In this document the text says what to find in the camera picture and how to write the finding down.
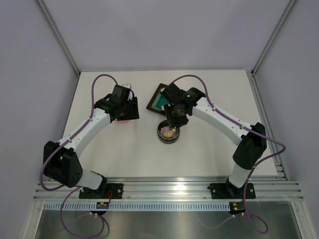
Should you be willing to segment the round steel lunch box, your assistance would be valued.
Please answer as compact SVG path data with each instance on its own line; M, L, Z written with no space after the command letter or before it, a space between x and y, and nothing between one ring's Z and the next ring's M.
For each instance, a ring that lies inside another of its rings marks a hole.
M169 128L168 120L163 120L158 124L157 135L161 142L165 144L175 143L180 136L179 128Z

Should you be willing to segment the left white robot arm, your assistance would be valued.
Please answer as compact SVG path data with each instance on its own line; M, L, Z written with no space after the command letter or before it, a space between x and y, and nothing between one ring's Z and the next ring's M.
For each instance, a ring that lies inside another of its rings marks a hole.
M58 142L44 146L40 175L49 177L61 186L82 187L96 198L108 192L107 179L84 170L80 155L94 137L114 121L139 119L138 99L129 84L115 85L112 93L93 103L91 112L74 131Z

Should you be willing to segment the round cream steamed bun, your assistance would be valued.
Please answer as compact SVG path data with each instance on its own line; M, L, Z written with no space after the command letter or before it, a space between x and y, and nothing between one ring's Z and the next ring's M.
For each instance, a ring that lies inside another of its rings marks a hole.
M174 137L174 132L171 132L171 131L164 132L164 133L163 133L163 136L164 136L164 138L166 138L166 139L171 139L171 138Z

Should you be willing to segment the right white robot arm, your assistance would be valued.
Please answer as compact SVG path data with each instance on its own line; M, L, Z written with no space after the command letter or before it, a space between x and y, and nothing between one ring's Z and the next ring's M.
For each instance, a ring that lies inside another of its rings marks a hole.
M236 145L232 156L235 164L224 187L228 197L239 197L251 169L267 149L265 127L259 122L252 125L235 118L214 106L205 93L194 87L184 91L171 83L160 94L167 100L163 110L170 129L185 126L188 116L194 116L215 127Z

